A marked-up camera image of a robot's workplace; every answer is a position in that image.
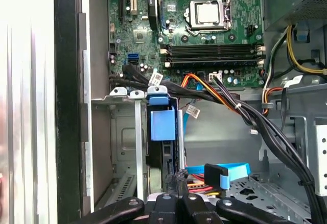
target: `sata port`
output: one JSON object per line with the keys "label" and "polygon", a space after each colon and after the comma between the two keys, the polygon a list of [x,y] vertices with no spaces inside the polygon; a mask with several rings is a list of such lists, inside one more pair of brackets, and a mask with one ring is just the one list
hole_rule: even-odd
{"label": "sata port", "polygon": [[128,53],[127,54],[127,59],[138,59],[139,54],[138,53]]}
{"label": "sata port", "polygon": [[127,54],[127,61],[131,64],[137,64],[139,60],[138,53],[128,53]]}

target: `cable tie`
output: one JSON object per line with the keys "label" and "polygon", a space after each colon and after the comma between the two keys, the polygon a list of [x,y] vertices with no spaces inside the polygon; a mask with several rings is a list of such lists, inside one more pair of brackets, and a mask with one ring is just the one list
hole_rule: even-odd
{"label": "cable tie", "polygon": [[308,182],[299,181],[298,184],[299,186],[310,186],[314,184],[314,181],[308,181]]}
{"label": "cable tie", "polygon": [[240,108],[242,106],[242,104],[238,103],[234,108],[237,109],[237,108]]}

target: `orange wire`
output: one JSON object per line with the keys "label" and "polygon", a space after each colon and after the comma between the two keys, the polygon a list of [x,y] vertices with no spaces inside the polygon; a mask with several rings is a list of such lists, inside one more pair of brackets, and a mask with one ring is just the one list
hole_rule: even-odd
{"label": "orange wire", "polygon": [[211,91],[211,93],[219,100],[221,101],[222,104],[224,104],[225,106],[227,106],[229,109],[231,109],[234,112],[237,112],[232,106],[230,106],[225,100],[224,98],[211,86],[208,86],[205,82],[203,82],[199,77],[197,77],[195,74],[193,73],[188,73],[184,80],[188,80],[188,77],[191,77],[193,79],[195,79],[196,81],[200,82],[207,90]]}

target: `yellow wire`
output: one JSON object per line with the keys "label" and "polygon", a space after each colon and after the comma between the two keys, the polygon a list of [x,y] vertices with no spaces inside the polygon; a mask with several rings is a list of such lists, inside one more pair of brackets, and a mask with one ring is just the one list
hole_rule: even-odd
{"label": "yellow wire", "polygon": [[220,195],[220,193],[219,192],[211,192],[211,193],[207,193],[206,195],[207,196],[218,196],[218,195]]}
{"label": "yellow wire", "polygon": [[188,184],[188,187],[198,187],[198,186],[205,186],[205,183],[204,182],[201,182],[201,183],[191,183],[191,184]]}
{"label": "yellow wire", "polygon": [[293,50],[293,45],[292,45],[292,28],[290,27],[287,31],[287,47],[288,47],[288,50],[289,50],[289,54],[290,54],[290,57],[292,59],[292,61],[294,62],[294,64],[299,68],[301,69],[302,71],[305,71],[305,72],[310,72],[310,73],[325,73],[327,71],[327,69],[321,69],[321,70],[318,70],[318,69],[312,69],[312,68],[307,68],[307,67],[303,67],[301,64],[299,64],[295,58],[295,55],[294,55],[294,50]]}

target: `chip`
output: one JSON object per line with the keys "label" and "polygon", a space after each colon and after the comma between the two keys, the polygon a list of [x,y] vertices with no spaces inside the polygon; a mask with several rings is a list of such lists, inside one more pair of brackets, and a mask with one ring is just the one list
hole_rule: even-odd
{"label": "chip", "polygon": [[146,29],[134,29],[133,30],[134,43],[141,44],[145,43],[147,39],[147,30]]}

